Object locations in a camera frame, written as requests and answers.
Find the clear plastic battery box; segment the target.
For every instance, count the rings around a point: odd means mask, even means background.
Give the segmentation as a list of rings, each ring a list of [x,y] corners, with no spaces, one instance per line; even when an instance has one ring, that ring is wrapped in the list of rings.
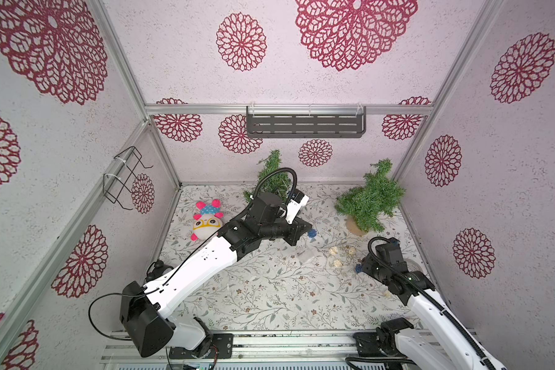
[[[302,265],[312,262],[315,258],[316,253],[312,250],[304,251],[298,255],[298,260]]]

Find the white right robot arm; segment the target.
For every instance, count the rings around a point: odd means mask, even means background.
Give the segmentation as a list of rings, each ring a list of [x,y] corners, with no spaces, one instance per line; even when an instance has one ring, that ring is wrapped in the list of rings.
[[[425,340],[405,318],[392,319],[374,332],[353,335],[357,356],[345,363],[359,369],[360,363],[382,364],[387,369],[414,365],[420,369],[505,369],[451,312],[433,282],[420,271],[410,271],[399,240],[373,237],[368,254],[358,269],[374,278],[409,308],[430,330],[443,351]]]

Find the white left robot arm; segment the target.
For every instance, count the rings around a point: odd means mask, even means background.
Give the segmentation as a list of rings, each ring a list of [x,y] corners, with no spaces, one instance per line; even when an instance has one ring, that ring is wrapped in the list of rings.
[[[131,282],[118,294],[120,322],[140,357],[162,349],[184,348],[198,358],[213,346],[213,334],[199,318],[171,321],[171,315],[194,291],[225,268],[256,251],[262,241],[284,240],[294,246],[312,226],[298,216],[309,198],[297,189],[289,167],[262,178],[242,212],[214,231],[179,266],[143,285]]]

